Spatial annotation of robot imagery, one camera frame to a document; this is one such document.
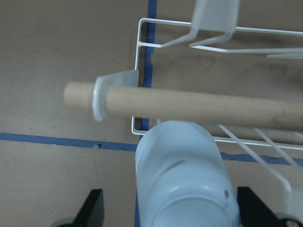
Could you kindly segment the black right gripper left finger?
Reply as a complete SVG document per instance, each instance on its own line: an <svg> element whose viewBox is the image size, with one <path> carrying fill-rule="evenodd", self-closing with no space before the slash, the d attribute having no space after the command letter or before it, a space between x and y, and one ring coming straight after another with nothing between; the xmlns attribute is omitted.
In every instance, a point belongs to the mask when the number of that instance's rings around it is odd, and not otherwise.
<svg viewBox="0 0 303 227"><path fill-rule="evenodd" d="M105 219L102 189L93 189L73 221L74 227L102 227Z"/></svg>

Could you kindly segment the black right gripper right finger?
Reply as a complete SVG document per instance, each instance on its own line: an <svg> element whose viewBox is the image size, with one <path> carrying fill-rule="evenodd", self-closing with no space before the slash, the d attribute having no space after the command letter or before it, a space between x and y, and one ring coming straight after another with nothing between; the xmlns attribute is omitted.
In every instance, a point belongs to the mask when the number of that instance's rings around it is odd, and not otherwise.
<svg viewBox="0 0 303 227"><path fill-rule="evenodd" d="M279 219L249 187L238 187L237 202L243 227L278 227Z"/></svg>

